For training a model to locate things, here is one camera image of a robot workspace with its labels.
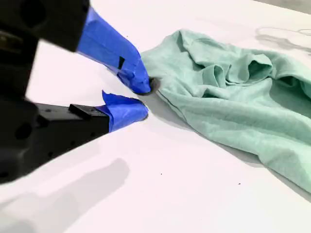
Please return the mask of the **loose blue taped gripper finger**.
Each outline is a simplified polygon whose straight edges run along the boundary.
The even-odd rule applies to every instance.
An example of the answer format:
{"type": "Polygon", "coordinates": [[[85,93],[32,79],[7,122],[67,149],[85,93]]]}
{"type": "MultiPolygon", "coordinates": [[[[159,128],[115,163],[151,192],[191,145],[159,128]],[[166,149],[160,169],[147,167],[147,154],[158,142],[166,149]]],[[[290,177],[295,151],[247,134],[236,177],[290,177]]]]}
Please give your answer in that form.
{"type": "Polygon", "coordinates": [[[36,130],[52,148],[74,148],[102,135],[144,121],[148,108],[135,98],[102,92],[102,106],[38,104],[36,130]]]}
{"type": "Polygon", "coordinates": [[[136,94],[154,89],[137,48],[107,23],[88,0],[18,0],[24,28],[38,39],[105,65],[136,94]]]}

